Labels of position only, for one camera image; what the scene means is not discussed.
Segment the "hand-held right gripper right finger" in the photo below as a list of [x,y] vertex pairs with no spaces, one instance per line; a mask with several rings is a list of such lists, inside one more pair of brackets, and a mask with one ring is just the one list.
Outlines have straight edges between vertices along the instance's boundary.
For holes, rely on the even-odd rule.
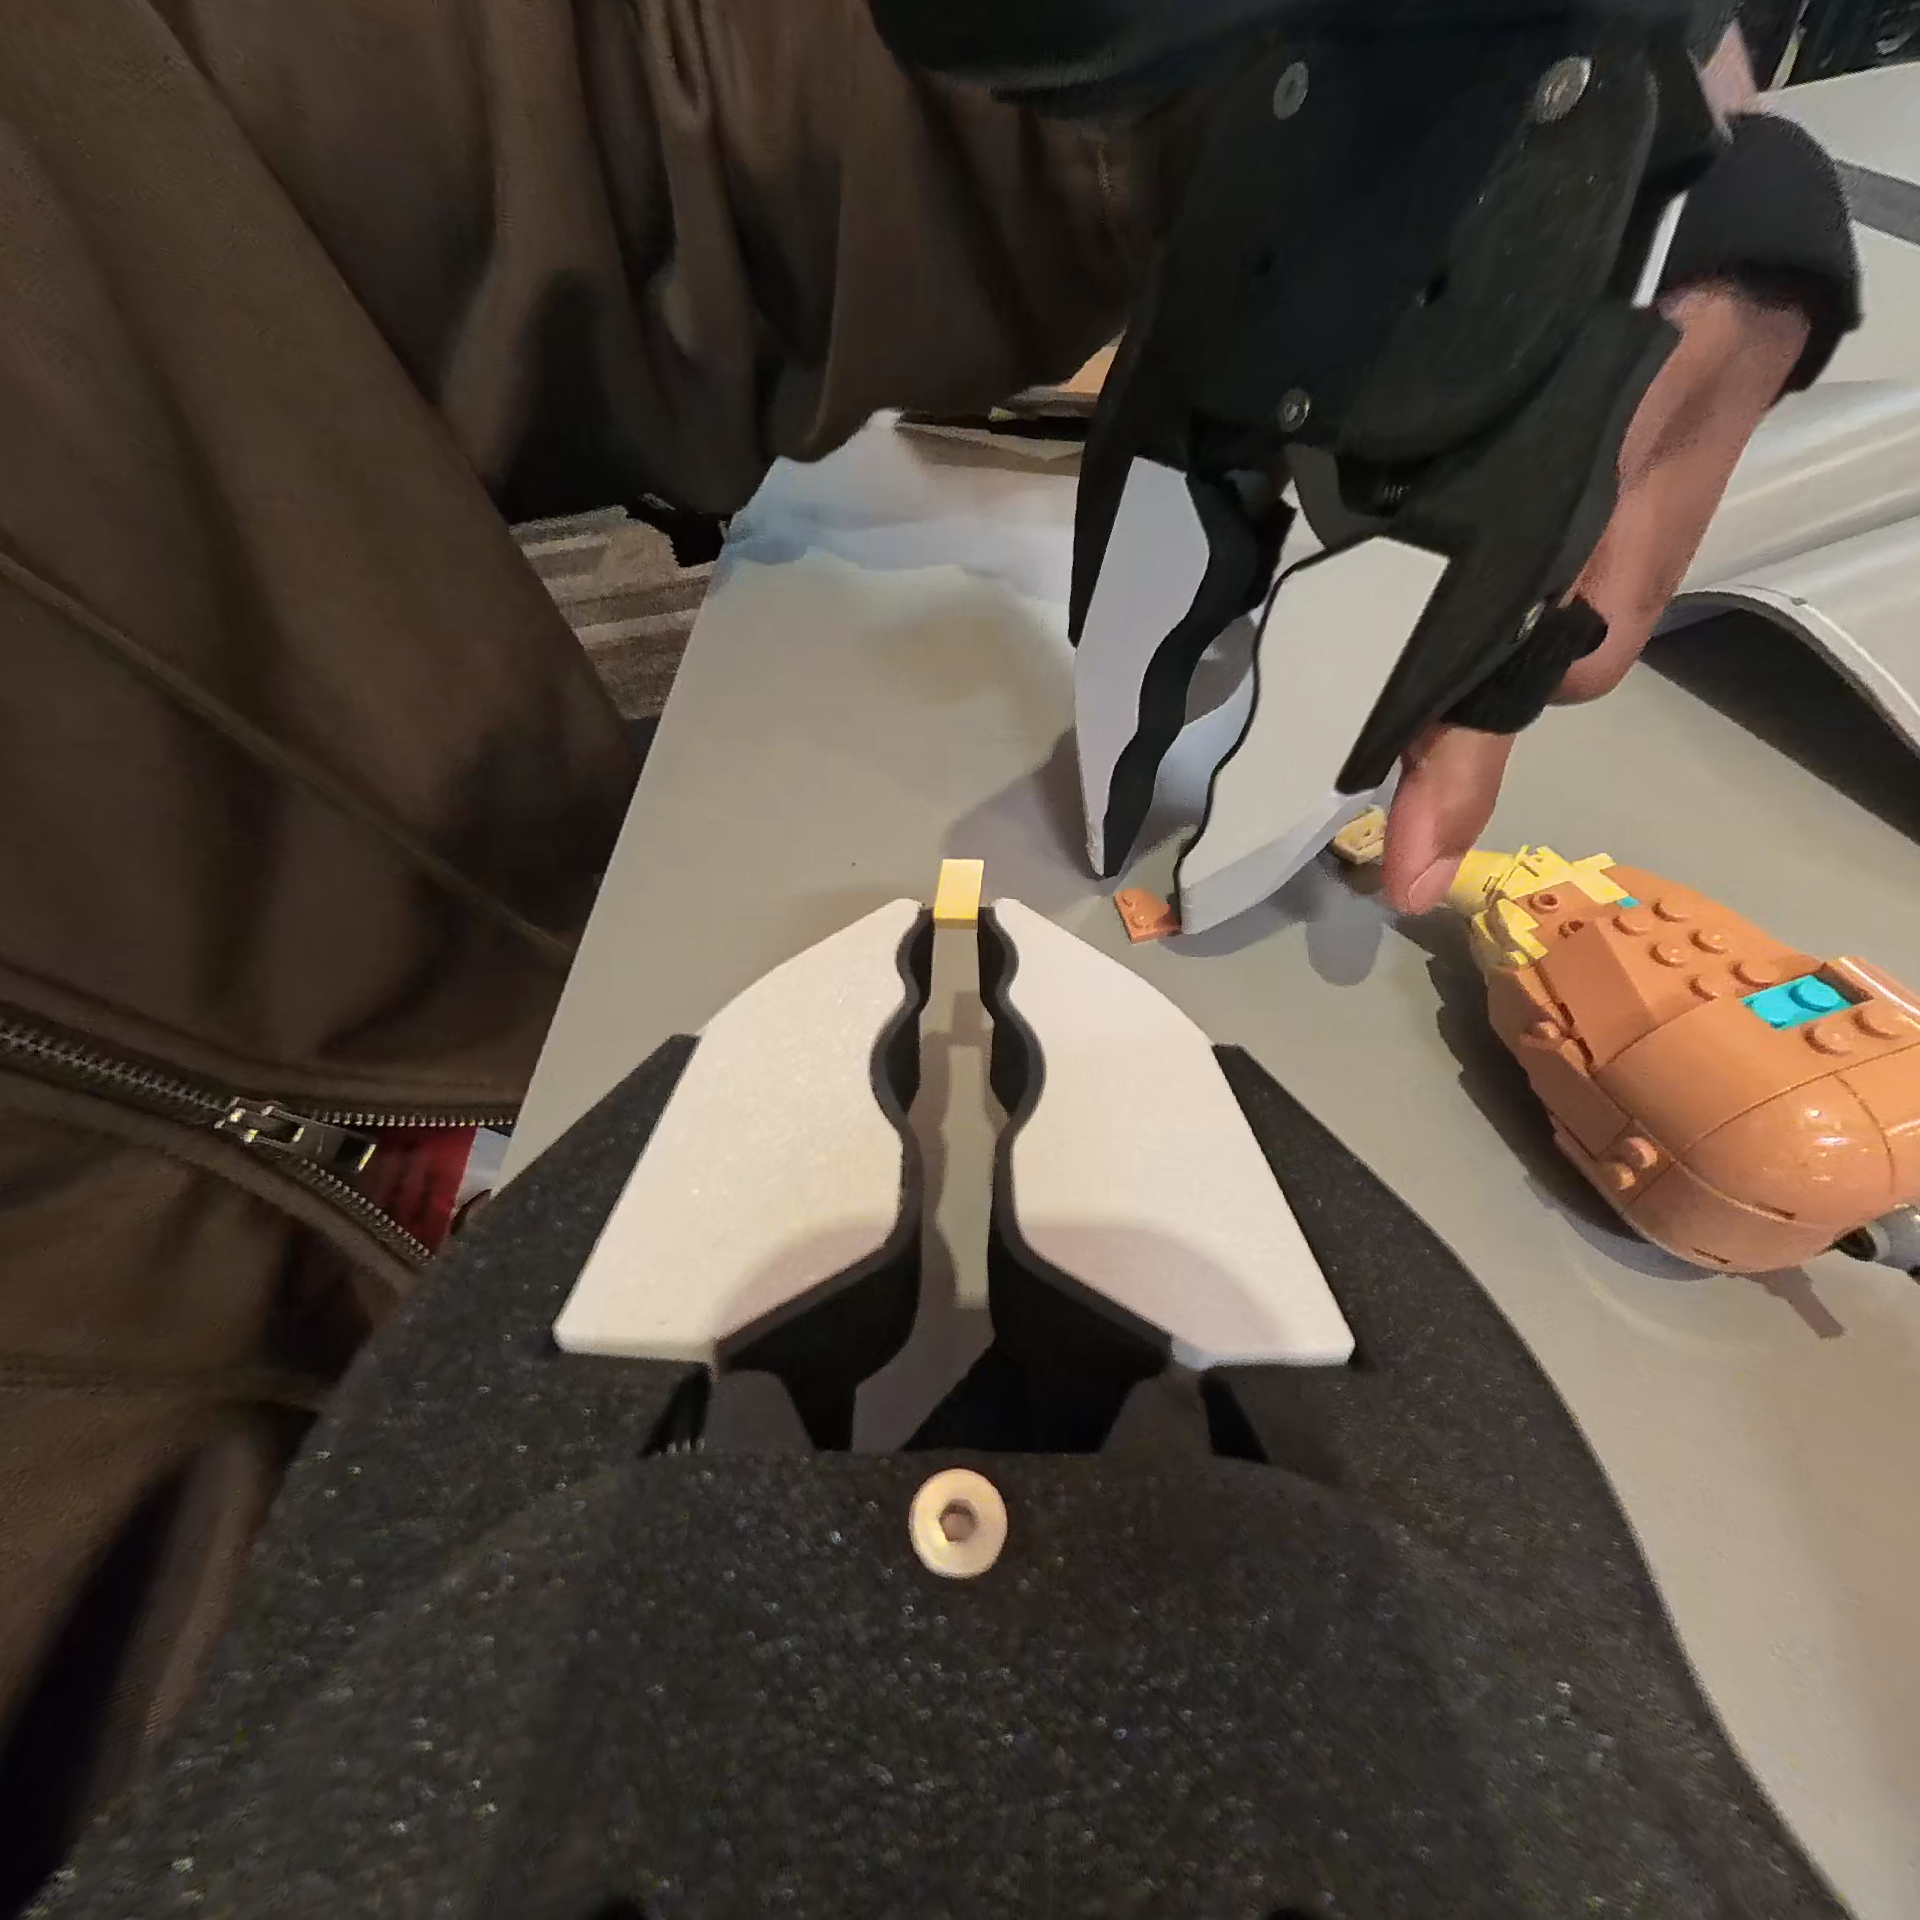
[[1195,1372],[1350,1365],[1355,1332],[1195,1018],[1023,903],[976,933],[1010,1255]]

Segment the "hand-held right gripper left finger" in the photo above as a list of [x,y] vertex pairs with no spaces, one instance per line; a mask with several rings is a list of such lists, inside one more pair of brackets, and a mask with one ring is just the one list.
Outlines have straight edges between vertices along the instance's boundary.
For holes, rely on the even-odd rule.
[[888,903],[731,995],[698,1031],[551,1324],[567,1355],[884,1365],[921,1298],[932,912]]

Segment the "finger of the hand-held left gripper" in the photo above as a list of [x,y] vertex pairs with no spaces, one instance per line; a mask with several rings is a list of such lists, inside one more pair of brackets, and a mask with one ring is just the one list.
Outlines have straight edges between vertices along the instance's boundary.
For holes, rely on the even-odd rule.
[[1203,476],[1129,461],[1075,628],[1075,754],[1098,880],[1129,865],[1198,665],[1265,604],[1289,528],[1286,472]]
[[1446,560],[1365,539],[1283,572],[1255,652],[1255,700],[1203,828],[1175,862],[1181,933],[1273,897],[1380,787],[1350,775]]

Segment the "person's left forearm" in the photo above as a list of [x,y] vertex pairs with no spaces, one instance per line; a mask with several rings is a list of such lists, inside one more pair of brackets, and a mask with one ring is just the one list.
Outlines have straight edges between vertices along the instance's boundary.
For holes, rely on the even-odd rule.
[[468,3],[492,218],[443,405],[516,518],[731,515],[875,412],[1063,385],[1148,277],[1198,98],[904,70],[865,3]]

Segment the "grey desk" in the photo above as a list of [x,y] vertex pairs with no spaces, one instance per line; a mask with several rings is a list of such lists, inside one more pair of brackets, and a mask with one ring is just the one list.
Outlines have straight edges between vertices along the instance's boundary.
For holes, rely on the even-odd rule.
[[[1917,1283],[1825,1256],[1689,1278],[1627,1243],[1477,1015],[1449,922],[1328,868],[1190,943],[1129,947],[1083,872],[1069,743],[1063,475],[875,421],[736,522],[662,708],[509,1180],[662,1040],[942,856],[1244,1046],[1477,1274],[1586,1429],[1703,1692],[1859,1918],[1917,1918]],[[1663,645],[1532,730],[1491,847],[1612,854],[1917,990],[1917,767],[1766,632]],[[860,1390],[904,1439],[987,1345],[987,1018],[940,933],[914,1114],[921,1324]]]

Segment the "person's left hand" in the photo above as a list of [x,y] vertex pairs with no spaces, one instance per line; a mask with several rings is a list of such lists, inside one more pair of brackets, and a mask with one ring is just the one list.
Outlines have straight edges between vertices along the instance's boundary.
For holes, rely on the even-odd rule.
[[[1605,697],[1642,656],[1680,589],[1721,498],[1766,412],[1798,365],[1812,328],[1783,296],[1697,280],[1663,296],[1677,330],[1618,448],[1612,515],[1569,598],[1605,621],[1554,705]],[[1402,766],[1384,816],[1380,903],[1417,917],[1436,908],[1490,828],[1511,736],[1432,725]]]

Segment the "person's red shirt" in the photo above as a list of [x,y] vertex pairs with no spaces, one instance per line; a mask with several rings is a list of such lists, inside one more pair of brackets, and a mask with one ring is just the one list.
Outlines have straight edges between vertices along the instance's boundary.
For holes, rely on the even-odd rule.
[[398,1231],[437,1255],[465,1212],[501,1184],[514,1131],[501,1126],[380,1126],[355,1189]]

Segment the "grey instruction booklet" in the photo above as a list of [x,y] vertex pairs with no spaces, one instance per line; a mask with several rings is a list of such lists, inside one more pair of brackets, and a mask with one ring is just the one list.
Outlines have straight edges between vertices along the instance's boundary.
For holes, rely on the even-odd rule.
[[1834,157],[1860,328],[1761,429],[1663,635],[1761,619],[1917,743],[1917,64],[1790,84],[1774,111]]

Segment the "orange toy brick model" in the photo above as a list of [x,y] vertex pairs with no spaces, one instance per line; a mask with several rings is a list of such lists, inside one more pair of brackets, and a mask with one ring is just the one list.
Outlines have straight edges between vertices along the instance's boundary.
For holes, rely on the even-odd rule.
[[1917,1274],[1917,993],[1610,856],[1470,854],[1446,891],[1554,1142],[1703,1271]]

